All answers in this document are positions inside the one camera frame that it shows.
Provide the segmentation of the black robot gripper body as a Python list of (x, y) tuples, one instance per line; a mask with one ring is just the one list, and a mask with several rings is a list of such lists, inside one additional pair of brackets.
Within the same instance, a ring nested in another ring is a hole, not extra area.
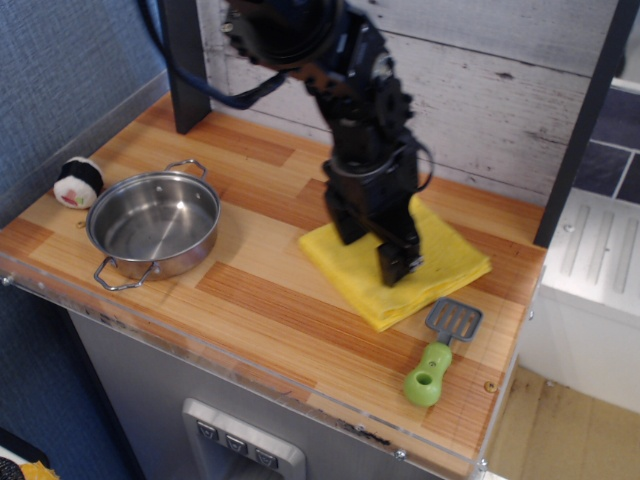
[(333, 157), (324, 162), (323, 170), (325, 198), (339, 197), (354, 205), (370, 233), (398, 246), (419, 238), (409, 213), (409, 202), (418, 191), (415, 146), (402, 145), (384, 162), (364, 169)]

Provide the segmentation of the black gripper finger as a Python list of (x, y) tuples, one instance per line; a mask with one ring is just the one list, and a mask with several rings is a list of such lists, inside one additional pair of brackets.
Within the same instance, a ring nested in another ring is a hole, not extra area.
[(393, 287), (423, 265), (424, 258), (420, 248), (419, 238), (400, 246), (384, 242), (377, 248), (382, 280), (386, 286)]
[(326, 207), (344, 245), (350, 245), (370, 233), (354, 205), (339, 197), (326, 197)]

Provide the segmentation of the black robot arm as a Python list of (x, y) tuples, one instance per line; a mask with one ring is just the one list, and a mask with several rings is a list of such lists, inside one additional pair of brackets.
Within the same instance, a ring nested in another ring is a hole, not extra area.
[(325, 203), (342, 242), (377, 236), (387, 286), (415, 271), (422, 255), (409, 203), (426, 186), (424, 148), (406, 126), (411, 97), (367, 14), (346, 1), (232, 1), (226, 24), (241, 56), (314, 97), (333, 138)]

